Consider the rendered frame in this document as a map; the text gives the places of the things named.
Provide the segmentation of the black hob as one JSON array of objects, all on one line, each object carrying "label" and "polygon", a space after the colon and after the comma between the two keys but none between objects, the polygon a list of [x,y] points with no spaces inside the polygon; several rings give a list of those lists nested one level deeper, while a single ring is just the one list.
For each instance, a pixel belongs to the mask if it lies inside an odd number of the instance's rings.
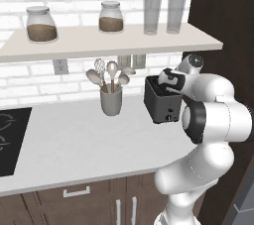
[{"label": "black hob", "polygon": [[0,110],[0,177],[14,174],[31,112],[31,107]]}]

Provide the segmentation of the brown cupboard door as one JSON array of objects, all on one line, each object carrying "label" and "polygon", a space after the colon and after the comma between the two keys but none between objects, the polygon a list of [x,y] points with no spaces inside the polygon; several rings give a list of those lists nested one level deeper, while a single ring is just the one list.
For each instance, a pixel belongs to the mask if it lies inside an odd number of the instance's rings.
[{"label": "brown cupboard door", "polygon": [[128,176],[126,179],[125,225],[132,225],[132,197],[137,197],[136,225],[154,225],[157,216],[167,204],[167,195],[161,194],[155,186],[155,174],[145,173]]},{"label": "brown cupboard door", "polygon": [[45,225],[116,225],[116,200],[121,200],[121,225],[125,225],[126,178],[108,179],[112,192],[104,197],[39,207]]}]

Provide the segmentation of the pale wooden spoon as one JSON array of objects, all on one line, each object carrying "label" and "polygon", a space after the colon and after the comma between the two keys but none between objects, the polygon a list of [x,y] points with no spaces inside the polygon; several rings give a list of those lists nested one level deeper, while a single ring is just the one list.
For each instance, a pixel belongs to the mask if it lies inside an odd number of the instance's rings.
[{"label": "pale wooden spoon", "polygon": [[130,66],[126,66],[121,70],[121,72],[127,75],[134,75],[136,70]]},{"label": "pale wooden spoon", "polygon": [[121,85],[126,85],[126,84],[129,83],[129,81],[130,81],[129,76],[128,76],[127,74],[125,74],[125,73],[121,73],[121,74],[118,76],[118,82],[117,82],[115,88],[118,88],[118,87],[121,86]]},{"label": "pale wooden spoon", "polygon": [[115,61],[110,61],[107,64],[107,72],[111,78],[111,92],[114,92],[114,77],[118,71],[118,64]]}]

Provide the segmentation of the metal whisk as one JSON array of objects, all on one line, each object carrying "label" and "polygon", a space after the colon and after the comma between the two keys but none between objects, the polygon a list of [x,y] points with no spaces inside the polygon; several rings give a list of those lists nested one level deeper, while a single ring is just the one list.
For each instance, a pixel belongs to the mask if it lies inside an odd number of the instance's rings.
[{"label": "metal whisk", "polygon": [[95,71],[99,74],[101,80],[102,80],[102,87],[101,89],[107,93],[107,85],[104,80],[104,72],[105,72],[105,61],[98,57],[94,62]]}]

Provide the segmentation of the white wall switch plate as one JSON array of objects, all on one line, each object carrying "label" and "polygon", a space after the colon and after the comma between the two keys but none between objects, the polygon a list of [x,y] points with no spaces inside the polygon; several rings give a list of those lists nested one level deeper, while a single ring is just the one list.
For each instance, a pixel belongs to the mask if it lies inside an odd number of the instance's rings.
[{"label": "white wall switch plate", "polygon": [[142,69],[146,67],[146,56],[145,55],[133,55],[132,67],[134,69]]},{"label": "white wall switch plate", "polygon": [[118,68],[123,69],[124,67],[131,66],[131,56],[118,56],[117,57]]}]

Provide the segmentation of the beige wall shelf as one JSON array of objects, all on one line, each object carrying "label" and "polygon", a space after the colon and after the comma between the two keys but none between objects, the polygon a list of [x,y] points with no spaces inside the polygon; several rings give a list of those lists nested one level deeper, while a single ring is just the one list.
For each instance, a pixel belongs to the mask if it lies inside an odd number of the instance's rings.
[{"label": "beige wall shelf", "polygon": [[0,49],[0,62],[18,62],[97,56],[128,56],[173,52],[221,50],[223,43],[188,23],[178,34],[168,34],[160,24],[154,36],[143,25],[126,25],[119,34],[105,34],[97,27],[60,27],[59,38],[48,44],[27,40],[24,29],[16,30]]}]

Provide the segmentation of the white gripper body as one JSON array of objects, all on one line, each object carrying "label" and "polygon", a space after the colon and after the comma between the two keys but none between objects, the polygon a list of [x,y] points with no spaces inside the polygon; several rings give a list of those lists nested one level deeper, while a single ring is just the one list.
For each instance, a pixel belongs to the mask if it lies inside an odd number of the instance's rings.
[{"label": "white gripper body", "polygon": [[158,83],[163,84],[168,80],[168,76],[170,74],[170,70],[165,68],[158,76]]}]

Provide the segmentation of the glass jar with brown contents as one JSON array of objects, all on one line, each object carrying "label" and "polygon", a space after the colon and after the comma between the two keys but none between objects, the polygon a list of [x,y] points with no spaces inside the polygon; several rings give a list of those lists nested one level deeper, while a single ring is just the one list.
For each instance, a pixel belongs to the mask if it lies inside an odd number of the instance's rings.
[{"label": "glass jar with brown contents", "polygon": [[31,42],[48,43],[58,38],[57,27],[49,7],[28,7],[27,14],[27,34]]},{"label": "glass jar with brown contents", "polygon": [[106,33],[122,32],[124,28],[120,3],[117,1],[103,1],[99,15],[99,30]]}]

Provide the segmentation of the dark grey toaster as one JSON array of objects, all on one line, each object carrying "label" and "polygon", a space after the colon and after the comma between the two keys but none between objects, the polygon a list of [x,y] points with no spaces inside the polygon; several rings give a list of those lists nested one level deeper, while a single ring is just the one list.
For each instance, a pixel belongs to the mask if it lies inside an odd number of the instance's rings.
[{"label": "dark grey toaster", "polygon": [[158,85],[158,76],[149,75],[145,78],[144,104],[155,124],[166,123],[166,116],[171,115],[172,121],[178,122],[182,105],[182,96]]}]

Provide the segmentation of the grey metal appliance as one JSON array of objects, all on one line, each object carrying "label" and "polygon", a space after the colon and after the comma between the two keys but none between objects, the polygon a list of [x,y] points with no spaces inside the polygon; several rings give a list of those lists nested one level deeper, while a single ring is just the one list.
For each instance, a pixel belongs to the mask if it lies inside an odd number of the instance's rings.
[{"label": "grey metal appliance", "polygon": [[243,181],[230,210],[227,225],[254,225],[254,167]]}]

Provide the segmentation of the grey utensil pot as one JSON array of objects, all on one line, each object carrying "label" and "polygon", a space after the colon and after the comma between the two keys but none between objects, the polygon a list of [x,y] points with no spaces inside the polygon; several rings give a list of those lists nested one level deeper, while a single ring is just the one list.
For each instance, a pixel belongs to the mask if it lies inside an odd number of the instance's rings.
[{"label": "grey utensil pot", "polygon": [[100,103],[101,109],[105,115],[118,115],[122,107],[122,88],[118,87],[114,93],[100,91]]}]

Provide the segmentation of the clear drinking glass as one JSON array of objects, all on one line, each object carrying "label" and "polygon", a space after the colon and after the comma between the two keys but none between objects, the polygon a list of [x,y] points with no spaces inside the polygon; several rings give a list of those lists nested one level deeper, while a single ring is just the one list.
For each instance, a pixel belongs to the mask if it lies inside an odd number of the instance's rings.
[{"label": "clear drinking glass", "polygon": [[156,35],[162,0],[144,0],[144,34]]},{"label": "clear drinking glass", "polygon": [[168,0],[167,32],[178,34],[181,29],[186,0]]}]

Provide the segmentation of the brown drawer front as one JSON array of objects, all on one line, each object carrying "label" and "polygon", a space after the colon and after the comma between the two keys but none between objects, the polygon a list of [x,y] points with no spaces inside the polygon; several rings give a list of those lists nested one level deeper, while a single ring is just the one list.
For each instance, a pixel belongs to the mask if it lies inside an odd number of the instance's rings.
[{"label": "brown drawer front", "polygon": [[[68,198],[63,197],[64,189],[67,189],[68,192],[72,192],[84,190],[87,186],[90,186],[90,193],[88,195],[81,195]],[[35,207],[43,207],[48,204],[93,200],[96,197],[104,197],[109,195],[112,192],[112,190],[113,190],[113,182],[111,180],[103,180],[44,190],[35,190],[33,192],[23,193],[23,196],[28,206],[31,208],[35,208]]]}]

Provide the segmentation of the white wall socket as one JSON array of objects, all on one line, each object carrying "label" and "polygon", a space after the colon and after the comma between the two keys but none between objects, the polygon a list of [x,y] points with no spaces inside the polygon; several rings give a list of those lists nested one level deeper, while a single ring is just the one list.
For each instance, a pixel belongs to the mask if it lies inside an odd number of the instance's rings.
[{"label": "white wall socket", "polygon": [[55,75],[68,74],[68,65],[66,59],[54,59],[53,66]]}]

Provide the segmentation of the dark brown tall cabinet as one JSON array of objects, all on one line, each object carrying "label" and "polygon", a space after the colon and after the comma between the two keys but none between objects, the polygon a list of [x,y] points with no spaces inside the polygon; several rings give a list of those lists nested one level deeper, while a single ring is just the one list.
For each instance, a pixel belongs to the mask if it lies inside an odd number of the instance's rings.
[{"label": "dark brown tall cabinet", "polygon": [[[202,71],[230,80],[235,99],[254,109],[254,0],[191,0],[189,23],[223,42],[220,51],[200,52]],[[254,167],[254,142],[232,143],[235,161],[202,199],[202,225],[227,225],[230,210],[248,171]]]}]

